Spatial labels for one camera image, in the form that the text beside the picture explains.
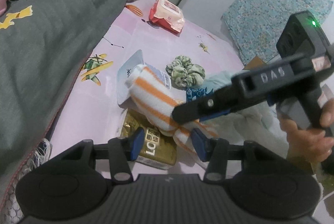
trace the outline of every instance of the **orange and white towel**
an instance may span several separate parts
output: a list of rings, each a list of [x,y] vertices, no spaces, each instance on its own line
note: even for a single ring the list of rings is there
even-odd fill
[[[194,150],[190,139],[190,131],[199,128],[207,137],[218,137],[217,132],[198,121],[179,125],[172,118],[172,111],[182,101],[174,99],[171,91],[145,65],[136,66],[126,81],[132,100],[148,121],[157,126],[162,134],[173,136],[176,144],[195,157],[197,163],[202,163]]]

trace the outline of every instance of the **finger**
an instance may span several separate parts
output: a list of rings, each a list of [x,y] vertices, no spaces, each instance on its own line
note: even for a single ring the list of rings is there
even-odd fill
[[[296,130],[287,133],[287,141],[299,148],[314,147],[325,136],[321,129],[310,129],[308,131]]]
[[[280,119],[280,127],[284,132],[293,132],[298,130],[296,122],[291,119]]]
[[[320,125],[329,127],[334,122],[334,99],[330,99],[322,108]]]
[[[310,152],[313,155],[323,155],[329,150],[331,150],[333,146],[334,146],[334,138],[326,137],[326,138],[321,139],[316,144],[314,144],[310,148]]]
[[[326,160],[329,157],[329,155],[331,155],[331,154],[332,154],[332,150],[330,149],[327,152],[325,152],[324,154],[315,157],[310,162],[322,162],[322,161]]]

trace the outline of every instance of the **gray blanket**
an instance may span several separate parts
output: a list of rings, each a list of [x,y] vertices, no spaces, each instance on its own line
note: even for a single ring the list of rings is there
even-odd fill
[[[13,176],[127,1],[132,0],[16,0],[0,17],[2,206]]]

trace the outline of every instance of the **scrunchie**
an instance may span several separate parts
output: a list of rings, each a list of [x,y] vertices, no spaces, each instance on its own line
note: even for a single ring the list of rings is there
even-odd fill
[[[205,70],[198,64],[193,64],[188,56],[177,56],[166,66],[167,73],[178,87],[193,87],[202,85]]]

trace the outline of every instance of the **pink bed sheet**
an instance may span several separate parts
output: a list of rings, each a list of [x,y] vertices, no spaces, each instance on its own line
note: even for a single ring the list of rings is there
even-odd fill
[[[98,144],[116,137],[121,112],[128,107],[127,104],[131,104],[126,102],[122,107],[118,106],[116,75],[122,64],[138,49],[143,51],[146,63],[160,70],[165,70],[166,65],[180,54],[203,66],[207,75],[222,70],[237,72],[243,68],[227,42],[190,21],[186,21],[179,36],[150,26],[146,21],[154,1],[136,0],[129,5],[137,8],[124,8],[92,52],[91,57],[97,55],[104,59],[103,64],[113,63],[96,75],[98,81],[84,80],[81,75],[86,69],[79,74],[51,138],[52,157],[83,139],[92,139]],[[207,46],[207,52],[200,47],[201,43]],[[185,100],[184,90],[172,88],[172,92],[176,98]],[[182,150],[179,150],[178,159],[176,166],[167,172],[203,175],[204,170]],[[138,173],[166,172],[139,163],[133,163],[131,167],[134,177]],[[97,162],[97,170],[105,177],[109,176],[108,168],[106,161]]]

